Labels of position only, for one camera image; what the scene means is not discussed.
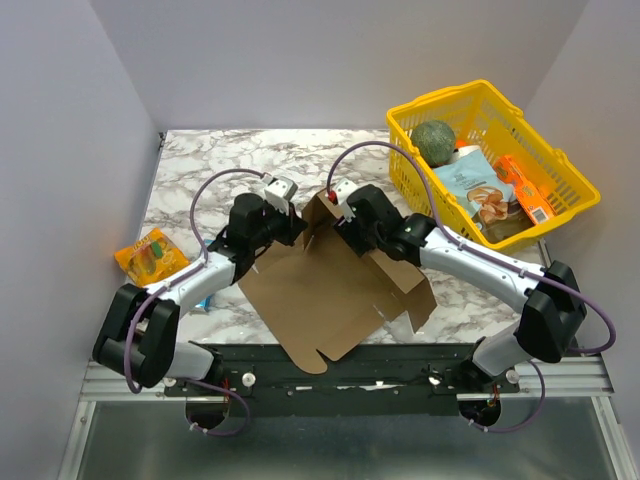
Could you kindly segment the orange candy bag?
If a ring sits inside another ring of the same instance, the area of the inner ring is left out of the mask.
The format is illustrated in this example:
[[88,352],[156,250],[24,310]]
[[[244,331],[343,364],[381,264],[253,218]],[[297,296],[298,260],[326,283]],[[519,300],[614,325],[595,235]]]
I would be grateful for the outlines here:
[[162,281],[190,265],[184,253],[159,228],[115,252],[114,259],[138,287]]

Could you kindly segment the brown cardboard box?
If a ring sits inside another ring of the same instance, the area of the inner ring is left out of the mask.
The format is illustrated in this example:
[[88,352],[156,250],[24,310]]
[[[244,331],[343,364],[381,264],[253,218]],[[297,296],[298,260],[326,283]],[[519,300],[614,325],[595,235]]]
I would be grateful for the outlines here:
[[406,315],[419,330],[437,303],[424,273],[374,250],[357,256],[334,228],[325,193],[306,204],[308,227],[292,247],[274,244],[239,286],[303,372],[322,374],[378,330]]

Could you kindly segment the blue toothpaste box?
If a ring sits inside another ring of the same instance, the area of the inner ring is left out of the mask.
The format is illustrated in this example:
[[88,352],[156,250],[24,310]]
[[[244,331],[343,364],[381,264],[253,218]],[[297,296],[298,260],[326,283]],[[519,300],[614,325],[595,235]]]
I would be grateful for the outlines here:
[[200,301],[198,304],[194,306],[194,310],[197,312],[205,312],[208,313],[213,304],[213,296],[207,296],[205,299]]

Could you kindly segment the orange snack box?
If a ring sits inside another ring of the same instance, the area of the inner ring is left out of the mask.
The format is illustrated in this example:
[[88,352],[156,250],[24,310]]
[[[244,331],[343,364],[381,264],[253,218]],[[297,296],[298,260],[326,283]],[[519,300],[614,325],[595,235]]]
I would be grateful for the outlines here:
[[493,168],[502,182],[513,187],[520,206],[534,225],[545,223],[556,216],[551,204],[543,197],[538,187],[524,175],[511,155],[500,157],[493,164]]

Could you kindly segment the yellow plastic basket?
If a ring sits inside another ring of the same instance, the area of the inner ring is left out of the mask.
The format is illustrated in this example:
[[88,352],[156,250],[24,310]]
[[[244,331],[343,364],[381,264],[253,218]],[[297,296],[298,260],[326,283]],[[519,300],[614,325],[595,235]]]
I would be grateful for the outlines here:
[[486,80],[436,90],[386,114],[391,181],[415,211],[501,253],[528,247],[597,205],[599,191]]

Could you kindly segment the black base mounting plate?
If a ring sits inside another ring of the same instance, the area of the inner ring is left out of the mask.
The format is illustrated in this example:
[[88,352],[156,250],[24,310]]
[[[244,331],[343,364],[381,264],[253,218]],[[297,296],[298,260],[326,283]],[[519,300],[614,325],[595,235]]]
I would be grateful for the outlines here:
[[133,349],[98,342],[93,358],[143,388],[163,386],[186,402],[188,421],[203,428],[259,417],[351,417],[426,414],[465,415],[493,424],[500,398],[521,391],[514,370],[531,362],[513,359],[491,376],[477,369],[476,344],[362,345],[327,363],[321,374],[299,369],[278,345],[213,345]]

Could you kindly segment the green round melon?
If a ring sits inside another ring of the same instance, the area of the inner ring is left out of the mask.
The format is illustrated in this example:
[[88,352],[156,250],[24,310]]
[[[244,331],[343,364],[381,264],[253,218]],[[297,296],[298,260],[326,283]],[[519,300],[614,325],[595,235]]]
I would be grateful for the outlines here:
[[442,120],[419,124],[413,129],[410,139],[431,168],[446,165],[456,149],[456,135],[449,124]]

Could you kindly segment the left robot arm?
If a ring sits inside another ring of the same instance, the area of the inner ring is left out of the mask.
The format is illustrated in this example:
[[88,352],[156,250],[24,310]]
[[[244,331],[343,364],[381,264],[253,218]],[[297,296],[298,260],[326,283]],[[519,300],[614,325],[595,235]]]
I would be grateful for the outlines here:
[[146,287],[128,283],[116,291],[92,359],[125,376],[135,391],[164,378],[185,378],[197,393],[214,393],[222,380],[215,354],[179,342],[180,319],[204,298],[238,282],[273,243],[292,246],[306,226],[289,193],[237,196],[228,225],[196,262],[163,281]]

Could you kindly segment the white orange bottle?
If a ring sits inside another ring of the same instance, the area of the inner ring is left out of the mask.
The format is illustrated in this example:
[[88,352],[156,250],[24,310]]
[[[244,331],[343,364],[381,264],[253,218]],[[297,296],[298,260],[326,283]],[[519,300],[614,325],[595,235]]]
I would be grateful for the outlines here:
[[456,148],[452,155],[452,161],[457,162],[459,159],[469,154],[472,154],[476,151],[482,151],[479,145],[469,145],[469,144],[466,144],[465,142],[460,141],[456,144]]

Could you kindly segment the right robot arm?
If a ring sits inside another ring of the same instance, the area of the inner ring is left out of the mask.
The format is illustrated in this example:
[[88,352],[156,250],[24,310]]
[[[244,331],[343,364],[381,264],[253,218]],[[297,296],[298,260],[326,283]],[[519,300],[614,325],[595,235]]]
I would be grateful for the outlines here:
[[557,363],[570,350],[586,307],[566,264],[523,262],[468,242],[424,214],[403,216],[373,185],[343,181],[328,199],[341,211],[337,232],[357,255],[379,250],[394,261],[454,275],[519,314],[518,322],[479,339],[455,367],[464,388],[483,391],[518,363]]

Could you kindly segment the light blue snack pouch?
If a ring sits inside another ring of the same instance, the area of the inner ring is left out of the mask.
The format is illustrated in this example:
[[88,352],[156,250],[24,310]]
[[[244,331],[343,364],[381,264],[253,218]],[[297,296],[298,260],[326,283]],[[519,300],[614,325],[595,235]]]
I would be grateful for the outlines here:
[[434,173],[480,229],[508,218],[513,187],[498,178],[482,151],[437,167]]

